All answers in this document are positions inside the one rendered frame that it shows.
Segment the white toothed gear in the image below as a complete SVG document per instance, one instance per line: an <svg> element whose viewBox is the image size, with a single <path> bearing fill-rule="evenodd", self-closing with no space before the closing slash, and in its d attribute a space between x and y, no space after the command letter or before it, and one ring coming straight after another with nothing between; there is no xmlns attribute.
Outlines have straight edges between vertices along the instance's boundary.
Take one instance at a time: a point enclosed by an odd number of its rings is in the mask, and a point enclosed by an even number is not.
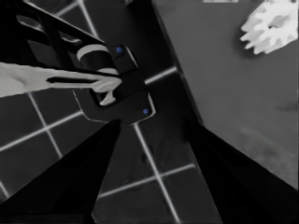
<svg viewBox="0 0 299 224"><path fill-rule="evenodd" d="M241 41L253 53L268 54L298 38L298 0L263 0L241 26Z"/></svg>

